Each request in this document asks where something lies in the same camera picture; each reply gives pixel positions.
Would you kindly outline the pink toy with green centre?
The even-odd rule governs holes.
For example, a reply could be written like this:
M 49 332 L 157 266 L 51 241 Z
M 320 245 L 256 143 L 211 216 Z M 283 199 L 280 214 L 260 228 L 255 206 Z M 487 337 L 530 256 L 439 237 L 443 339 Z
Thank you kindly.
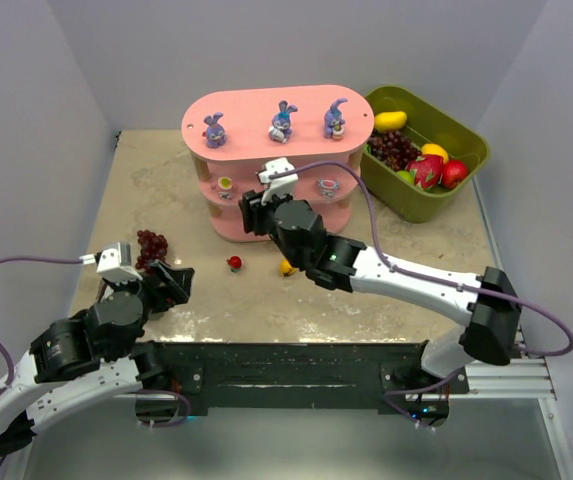
M 230 177 L 220 176 L 211 184 L 211 190 L 219 199 L 230 201 L 234 197 L 235 186 Z

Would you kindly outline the pink toy with blue bow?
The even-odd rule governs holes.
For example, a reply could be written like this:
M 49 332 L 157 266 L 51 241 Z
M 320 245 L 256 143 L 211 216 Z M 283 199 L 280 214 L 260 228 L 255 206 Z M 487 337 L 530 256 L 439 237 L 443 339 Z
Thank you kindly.
M 341 188 L 341 183 L 336 179 L 320 178 L 316 183 L 319 195 L 322 198 L 332 199 Z

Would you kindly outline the purple bunny toy blue ears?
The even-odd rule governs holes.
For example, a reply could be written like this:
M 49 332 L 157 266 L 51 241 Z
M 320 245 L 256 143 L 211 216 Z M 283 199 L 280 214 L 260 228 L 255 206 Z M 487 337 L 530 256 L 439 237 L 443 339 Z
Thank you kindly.
M 272 141 L 284 144 L 288 142 L 292 135 L 291 115 L 298 111 L 298 107 L 294 104 L 289 104 L 286 100 L 281 100 L 278 108 L 278 113 L 271 120 L 268 136 Z

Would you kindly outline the purple bunny toy red bow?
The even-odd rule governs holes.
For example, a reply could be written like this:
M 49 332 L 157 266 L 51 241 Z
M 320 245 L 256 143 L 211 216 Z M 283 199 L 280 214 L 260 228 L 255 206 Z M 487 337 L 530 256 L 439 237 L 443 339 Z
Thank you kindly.
M 225 128 L 220 124 L 220 119 L 224 116 L 222 112 L 215 112 L 207 115 L 203 122 L 206 124 L 206 130 L 202 136 L 205 138 L 206 146 L 211 149 L 217 149 L 223 146 L 227 141 Z

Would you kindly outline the purple bunny toy with cup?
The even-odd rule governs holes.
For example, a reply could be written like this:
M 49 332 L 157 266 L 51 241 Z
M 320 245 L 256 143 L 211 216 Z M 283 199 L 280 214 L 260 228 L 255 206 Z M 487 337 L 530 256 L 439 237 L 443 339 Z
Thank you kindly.
M 323 134 L 326 139 L 332 139 L 335 141 L 343 139 L 345 133 L 345 120 L 343 118 L 341 106 L 346 102 L 346 98 L 338 98 L 325 112 L 323 119 Z

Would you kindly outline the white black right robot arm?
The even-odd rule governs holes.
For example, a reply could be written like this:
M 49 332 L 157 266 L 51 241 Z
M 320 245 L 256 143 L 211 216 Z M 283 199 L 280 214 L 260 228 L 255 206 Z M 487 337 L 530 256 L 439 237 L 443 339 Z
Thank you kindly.
M 400 300 L 455 323 L 446 334 L 425 342 L 412 365 L 392 372 L 392 394 L 441 387 L 474 361 L 511 363 L 521 308 L 504 272 L 488 268 L 482 276 L 464 274 L 386 256 L 373 246 L 330 233 L 307 202 L 289 194 L 266 199 L 248 191 L 238 205 L 244 231 L 268 236 L 316 286 Z

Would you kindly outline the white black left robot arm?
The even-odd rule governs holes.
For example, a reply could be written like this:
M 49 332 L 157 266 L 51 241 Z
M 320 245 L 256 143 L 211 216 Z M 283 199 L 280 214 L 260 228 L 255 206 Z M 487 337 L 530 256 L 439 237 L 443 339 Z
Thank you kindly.
M 158 342 L 141 342 L 149 318 L 187 303 L 195 275 L 160 260 L 142 276 L 128 261 L 83 255 L 111 293 L 53 322 L 0 379 L 0 457 L 29 445 L 49 423 L 122 393 L 163 391 L 170 375 Z

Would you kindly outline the dark red grape bunch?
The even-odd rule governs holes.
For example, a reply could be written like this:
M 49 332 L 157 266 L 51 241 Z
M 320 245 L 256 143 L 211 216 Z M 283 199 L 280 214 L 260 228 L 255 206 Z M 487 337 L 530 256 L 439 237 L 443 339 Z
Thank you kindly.
M 137 270 L 150 272 L 150 264 L 153 261 L 166 261 L 168 242 L 164 235 L 151 230 L 138 230 L 137 243 L 140 246 L 140 253 L 135 261 Z

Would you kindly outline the red haired mermaid toy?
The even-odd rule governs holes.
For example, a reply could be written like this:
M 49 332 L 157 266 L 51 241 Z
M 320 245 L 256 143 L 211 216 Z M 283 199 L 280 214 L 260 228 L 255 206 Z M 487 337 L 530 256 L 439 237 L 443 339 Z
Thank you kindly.
M 243 266 L 243 262 L 239 256 L 234 255 L 227 259 L 227 265 L 232 272 L 239 272 Z

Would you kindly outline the green lime toy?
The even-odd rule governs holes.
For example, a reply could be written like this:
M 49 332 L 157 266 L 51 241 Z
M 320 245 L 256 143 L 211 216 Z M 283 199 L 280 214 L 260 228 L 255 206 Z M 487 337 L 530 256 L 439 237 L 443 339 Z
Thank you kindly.
M 397 171 L 397 175 L 399 178 L 401 178 L 405 182 L 407 182 L 411 185 L 414 184 L 414 175 L 411 172 L 405 171 L 405 170 L 399 170 L 399 171 Z

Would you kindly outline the purple grape bunch in bin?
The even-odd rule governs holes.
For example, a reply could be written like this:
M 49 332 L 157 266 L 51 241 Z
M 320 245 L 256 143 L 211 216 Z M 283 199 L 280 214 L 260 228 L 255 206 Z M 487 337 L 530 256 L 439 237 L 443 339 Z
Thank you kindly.
M 367 141 L 367 151 L 394 171 L 405 170 L 420 155 L 420 150 L 399 130 L 374 130 Z

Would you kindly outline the red dragon fruit toy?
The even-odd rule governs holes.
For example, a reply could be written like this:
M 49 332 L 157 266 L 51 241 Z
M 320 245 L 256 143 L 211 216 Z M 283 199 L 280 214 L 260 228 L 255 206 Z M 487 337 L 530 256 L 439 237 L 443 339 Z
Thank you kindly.
M 430 191 L 442 178 L 444 159 L 436 154 L 422 154 L 407 164 L 406 170 L 412 175 L 413 183 L 423 191 Z

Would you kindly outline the yellow mango toy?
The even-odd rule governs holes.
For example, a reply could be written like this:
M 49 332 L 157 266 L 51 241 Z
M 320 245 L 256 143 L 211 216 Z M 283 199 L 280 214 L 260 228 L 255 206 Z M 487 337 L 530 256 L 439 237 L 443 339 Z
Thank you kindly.
M 374 129 L 383 133 L 402 129 L 408 120 L 407 113 L 404 111 L 387 111 L 381 112 L 374 117 Z

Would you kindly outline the red apple toy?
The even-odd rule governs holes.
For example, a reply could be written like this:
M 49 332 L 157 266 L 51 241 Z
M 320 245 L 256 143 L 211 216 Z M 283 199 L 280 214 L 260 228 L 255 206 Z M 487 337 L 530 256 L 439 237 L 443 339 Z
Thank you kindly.
M 469 173 L 468 167 L 462 161 L 449 160 L 442 168 L 441 186 L 453 190 L 468 177 Z

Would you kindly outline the olive green plastic bin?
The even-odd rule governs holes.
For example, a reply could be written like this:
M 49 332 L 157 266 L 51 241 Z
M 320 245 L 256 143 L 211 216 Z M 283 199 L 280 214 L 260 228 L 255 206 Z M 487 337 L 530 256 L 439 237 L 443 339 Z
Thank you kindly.
M 484 166 L 490 150 L 474 131 L 399 86 L 381 86 L 366 95 L 377 116 L 395 117 L 376 126 L 363 149 L 361 175 L 370 192 L 411 223 L 433 219 L 455 199 L 463 186 Z M 446 185 L 426 190 L 404 178 L 410 163 L 422 154 L 457 161 L 467 171 L 452 172 Z

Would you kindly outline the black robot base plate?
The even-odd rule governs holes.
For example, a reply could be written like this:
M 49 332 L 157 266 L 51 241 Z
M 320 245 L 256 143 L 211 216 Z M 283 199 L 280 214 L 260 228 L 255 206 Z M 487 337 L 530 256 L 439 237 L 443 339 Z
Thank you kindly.
M 133 359 L 148 394 L 141 420 L 168 419 L 174 408 L 206 416 L 224 409 L 359 409 L 390 414 L 385 393 L 424 388 L 421 399 L 395 401 L 445 417 L 449 394 L 469 390 L 465 371 L 435 388 L 420 368 L 424 343 L 139 343 Z

